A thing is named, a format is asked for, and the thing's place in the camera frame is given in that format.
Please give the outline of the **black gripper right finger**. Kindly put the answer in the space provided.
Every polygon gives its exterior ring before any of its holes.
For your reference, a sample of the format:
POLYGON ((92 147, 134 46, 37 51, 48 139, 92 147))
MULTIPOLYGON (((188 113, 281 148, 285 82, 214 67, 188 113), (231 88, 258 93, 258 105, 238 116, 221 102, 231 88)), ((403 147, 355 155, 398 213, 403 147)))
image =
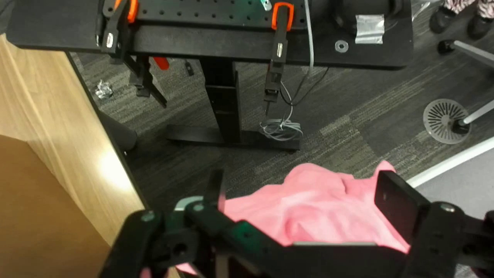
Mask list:
POLYGON ((463 212, 458 207, 427 201, 390 170, 378 173, 373 202, 412 252, 455 250, 461 239, 463 212))

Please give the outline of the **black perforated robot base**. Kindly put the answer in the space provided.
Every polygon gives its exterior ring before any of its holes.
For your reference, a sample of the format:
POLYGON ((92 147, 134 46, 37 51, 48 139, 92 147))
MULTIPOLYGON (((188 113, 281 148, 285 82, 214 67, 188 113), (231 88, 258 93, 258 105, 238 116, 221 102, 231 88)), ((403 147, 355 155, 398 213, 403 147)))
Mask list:
MULTIPOLYGON (((398 70, 414 51, 410 0, 290 0, 295 28, 287 63, 398 70)), ((92 51, 100 48, 111 0, 15 0, 6 39, 18 48, 92 51)), ((174 142, 298 150, 239 127, 236 62, 270 60, 270 14, 256 0, 139 0, 122 59, 137 70, 145 57, 193 57, 217 125, 171 125, 174 142)))

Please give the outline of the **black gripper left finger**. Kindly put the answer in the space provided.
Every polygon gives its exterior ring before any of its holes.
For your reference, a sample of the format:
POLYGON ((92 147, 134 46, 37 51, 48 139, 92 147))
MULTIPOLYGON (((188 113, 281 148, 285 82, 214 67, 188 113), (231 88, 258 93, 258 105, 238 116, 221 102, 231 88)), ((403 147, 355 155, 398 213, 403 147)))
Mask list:
POLYGON ((224 172, 214 170, 200 195, 174 206, 174 229, 182 243, 239 243, 242 222, 225 215, 224 172))

